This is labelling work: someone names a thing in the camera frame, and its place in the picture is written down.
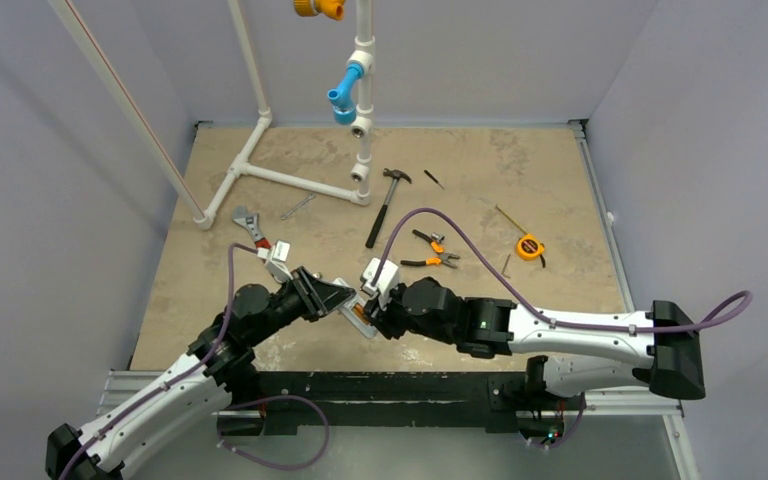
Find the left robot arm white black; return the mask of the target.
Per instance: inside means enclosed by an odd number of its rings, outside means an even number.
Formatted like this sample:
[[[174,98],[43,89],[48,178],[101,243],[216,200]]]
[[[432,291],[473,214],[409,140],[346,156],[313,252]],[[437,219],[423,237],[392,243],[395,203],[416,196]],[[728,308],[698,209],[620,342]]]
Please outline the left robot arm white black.
[[[51,479],[125,479],[175,436],[217,411],[253,410],[269,402],[254,367],[254,349],[298,319],[315,322],[357,292],[292,271],[275,292],[247,284],[229,293],[225,310],[164,373],[122,404],[81,427],[63,424],[47,438]]]

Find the orange AA battery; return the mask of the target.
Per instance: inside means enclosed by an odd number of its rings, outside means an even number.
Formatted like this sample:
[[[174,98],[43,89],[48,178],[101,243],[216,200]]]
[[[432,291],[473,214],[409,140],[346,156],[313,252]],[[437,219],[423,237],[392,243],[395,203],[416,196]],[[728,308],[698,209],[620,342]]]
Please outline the orange AA battery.
[[[354,312],[354,313],[355,313],[355,314],[356,314],[356,315],[357,315],[359,318],[361,318],[361,319],[364,319],[364,318],[365,318],[365,314],[364,314],[364,308],[363,308],[363,306],[362,306],[361,304],[359,304],[359,303],[356,303],[356,304],[355,304],[355,305],[352,307],[352,311],[353,311],[353,312]]]

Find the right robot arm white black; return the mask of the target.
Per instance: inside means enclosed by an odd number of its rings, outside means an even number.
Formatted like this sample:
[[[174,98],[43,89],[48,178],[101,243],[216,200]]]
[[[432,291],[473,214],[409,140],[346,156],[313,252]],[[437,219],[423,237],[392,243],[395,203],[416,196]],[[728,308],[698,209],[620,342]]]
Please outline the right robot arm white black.
[[[480,359],[529,355],[521,392],[536,407],[624,386],[678,400],[706,395],[699,335],[670,301],[617,315],[531,311],[510,300],[460,297],[425,277],[375,295],[364,314],[388,339],[412,333]]]

